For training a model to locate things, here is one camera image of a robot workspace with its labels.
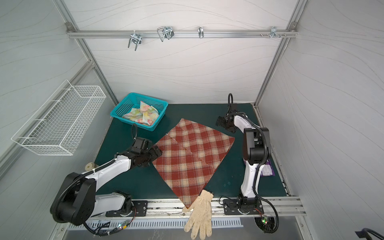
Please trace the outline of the red plaid skirt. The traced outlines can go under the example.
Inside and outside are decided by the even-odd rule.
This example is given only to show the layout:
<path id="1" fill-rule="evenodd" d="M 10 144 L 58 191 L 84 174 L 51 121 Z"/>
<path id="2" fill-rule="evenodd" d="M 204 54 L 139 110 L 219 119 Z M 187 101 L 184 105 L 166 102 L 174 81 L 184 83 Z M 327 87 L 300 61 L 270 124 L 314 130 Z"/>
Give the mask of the red plaid skirt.
<path id="1" fill-rule="evenodd" d="M 185 207 L 200 195 L 233 146 L 235 138 L 181 119 L 156 145 L 161 157 L 153 165 Z"/>

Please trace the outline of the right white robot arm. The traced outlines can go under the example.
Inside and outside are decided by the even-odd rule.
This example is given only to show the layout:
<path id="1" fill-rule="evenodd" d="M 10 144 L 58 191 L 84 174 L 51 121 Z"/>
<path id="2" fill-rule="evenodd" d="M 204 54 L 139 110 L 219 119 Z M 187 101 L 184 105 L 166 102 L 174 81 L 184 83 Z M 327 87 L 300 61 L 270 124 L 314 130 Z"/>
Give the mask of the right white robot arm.
<path id="1" fill-rule="evenodd" d="M 255 124 L 244 112 L 233 107 L 233 95 L 228 95 L 228 110 L 224 117 L 218 117 L 216 125 L 231 133 L 243 133 L 243 160 L 246 171 L 238 197 L 238 208 L 246 213 L 262 208 L 263 201 L 258 192 L 262 169 L 271 158 L 271 140 L 268 128 Z"/>

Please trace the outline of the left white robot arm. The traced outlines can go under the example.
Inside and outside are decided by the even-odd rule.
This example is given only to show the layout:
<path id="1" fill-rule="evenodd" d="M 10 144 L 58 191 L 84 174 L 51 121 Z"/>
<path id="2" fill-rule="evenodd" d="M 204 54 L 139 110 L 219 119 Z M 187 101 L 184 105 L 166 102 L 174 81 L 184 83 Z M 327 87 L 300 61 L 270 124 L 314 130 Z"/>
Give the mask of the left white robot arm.
<path id="1" fill-rule="evenodd" d="M 97 191 L 115 177 L 135 168 L 146 167 L 162 156 L 152 141 L 137 136 L 137 125 L 132 126 L 132 145 L 107 163 L 78 174 L 68 174 L 52 205 L 50 213 L 57 223 L 84 224 L 90 217 L 111 213 L 129 215 L 133 211 L 129 194 L 116 191 L 98 195 Z"/>

